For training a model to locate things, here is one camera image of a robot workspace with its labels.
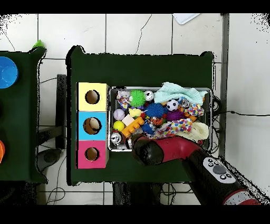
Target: yellow ball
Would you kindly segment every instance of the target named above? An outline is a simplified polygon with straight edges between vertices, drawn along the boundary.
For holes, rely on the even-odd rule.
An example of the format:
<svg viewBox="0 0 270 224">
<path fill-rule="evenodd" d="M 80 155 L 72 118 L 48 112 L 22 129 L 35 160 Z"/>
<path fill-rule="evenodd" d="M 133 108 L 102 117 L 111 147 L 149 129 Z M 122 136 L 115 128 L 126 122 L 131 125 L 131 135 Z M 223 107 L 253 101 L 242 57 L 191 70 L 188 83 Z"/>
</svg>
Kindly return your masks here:
<svg viewBox="0 0 270 224">
<path fill-rule="evenodd" d="M 124 123 L 122 121 L 120 121 L 120 120 L 117 120 L 113 124 L 113 129 L 118 130 L 119 132 L 121 132 L 124 129 Z"/>
</svg>

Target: green table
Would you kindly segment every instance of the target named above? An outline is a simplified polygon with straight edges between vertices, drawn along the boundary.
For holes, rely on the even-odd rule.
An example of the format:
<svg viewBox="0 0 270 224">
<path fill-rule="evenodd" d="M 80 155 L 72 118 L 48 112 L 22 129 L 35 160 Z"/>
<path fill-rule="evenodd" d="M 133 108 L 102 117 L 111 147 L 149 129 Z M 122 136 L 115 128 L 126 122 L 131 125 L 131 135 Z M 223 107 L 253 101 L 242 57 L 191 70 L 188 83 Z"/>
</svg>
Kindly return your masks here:
<svg viewBox="0 0 270 224">
<path fill-rule="evenodd" d="M 0 140 L 6 153 L 0 164 L 1 181 L 46 183 L 36 168 L 38 63 L 44 48 L 28 53 L 0 51 L 0 57 L 12 59 L 19 78 L 9 88 L 0 89 Z"/>
<path fill-rule="evenodd" d="M 212 86 L 213 54 L 198 55 L 115 55 L 85 54 L 73 46 L 67 65 L 67 182 L 181 182 L 190 181 L 183 162 L 171 161 L 158 166 L 142 166 L 130 152 L 110 152 L 105 169 L 75 168 L 76 82 L 100 82 L 109 86 L 158 87 L 163 82 L 183 87 Z"/>
</svg>

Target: robot control buttons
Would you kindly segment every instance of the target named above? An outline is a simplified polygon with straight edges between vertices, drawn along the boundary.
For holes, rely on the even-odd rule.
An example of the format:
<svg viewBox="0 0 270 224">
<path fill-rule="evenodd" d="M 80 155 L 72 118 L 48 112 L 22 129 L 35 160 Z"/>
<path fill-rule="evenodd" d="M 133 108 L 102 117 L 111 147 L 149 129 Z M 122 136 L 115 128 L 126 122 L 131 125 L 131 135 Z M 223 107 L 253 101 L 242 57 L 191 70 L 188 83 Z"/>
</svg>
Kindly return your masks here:
<svg viewBox="0 0 270 224">
<path fill-rule="evenodd" d="M 204 158 L 202 165 L 219 183 L 230 184 L 236 182 L 235 177 L 231 175 L 226 167 L 219 163 L 215 158 Z"/>
<path fill-rule="evenodd" d="M 225 174 L 226 169 L 224 168 L 224 166 L 215 165 L 214 168 L 213 168 L 213 172 L 216 173 L 216 174 Z"/>
</svg>

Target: blue bowl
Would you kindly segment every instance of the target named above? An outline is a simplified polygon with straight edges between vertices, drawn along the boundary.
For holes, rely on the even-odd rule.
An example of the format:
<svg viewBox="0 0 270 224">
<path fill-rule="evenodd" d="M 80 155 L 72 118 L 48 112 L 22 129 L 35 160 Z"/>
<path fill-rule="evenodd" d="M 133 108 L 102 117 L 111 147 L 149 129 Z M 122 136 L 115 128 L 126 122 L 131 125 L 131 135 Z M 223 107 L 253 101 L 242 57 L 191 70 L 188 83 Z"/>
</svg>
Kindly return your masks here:
<svg viewBox="0 0 270 224">
<path fill-rule="evenodd" d="M 0 89 L 12 86 L 18 79 L 15 63 L 6 57 L 0 57 Z"/>
</svg>

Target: metal tray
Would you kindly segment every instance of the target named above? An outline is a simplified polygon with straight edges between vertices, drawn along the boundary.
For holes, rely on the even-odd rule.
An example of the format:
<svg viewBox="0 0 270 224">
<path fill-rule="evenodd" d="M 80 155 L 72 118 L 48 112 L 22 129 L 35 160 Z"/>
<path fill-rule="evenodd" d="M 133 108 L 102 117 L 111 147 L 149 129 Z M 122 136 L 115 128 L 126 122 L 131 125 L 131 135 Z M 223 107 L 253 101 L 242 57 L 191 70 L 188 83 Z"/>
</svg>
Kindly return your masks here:
<svg viewBox="0 0 270 224">
<path fill-rule="evenodd" d="M 160 89 L 160 87 L 125 87 L 125 88 L 118 88 L 118 87 L 111 87 L 108 92 L 108 101 L 109 101 L 109 118 L 108 118 L 108 148 L 112 152 L 130 152 L 131 149 L 118 149 L 115 145 L 113 145 L 110 141 L 111 139 L 111 133 L 113 131 L 112 125 L 115 122 L 115 118 L 113 117 L 113 112 L 120 108 L 120 105 L 118 104 L 116 100 L 116 95 L 118 90 L 124 90 L 124 91 L 132 91 L 134 89 L 141 89 L 143 91 L 151 90 L 152 92 L 156 92 Z M 212 91 L 209 88 L 195 88 L 198 91 L 207 91 L 207 94 L 205 94 L 205 101 L 202 105 L 202 108 L 204 109 L 204 115 L 197 117 L 197 120 L 205 123 L 209 127 L 209 137 L 205 140 L 204 145 L 202 146 L 206 150 L 210 150 L 212 146 L 212 105 L 211 102 L 213 101 L 213 94 Z"/>
</svg>

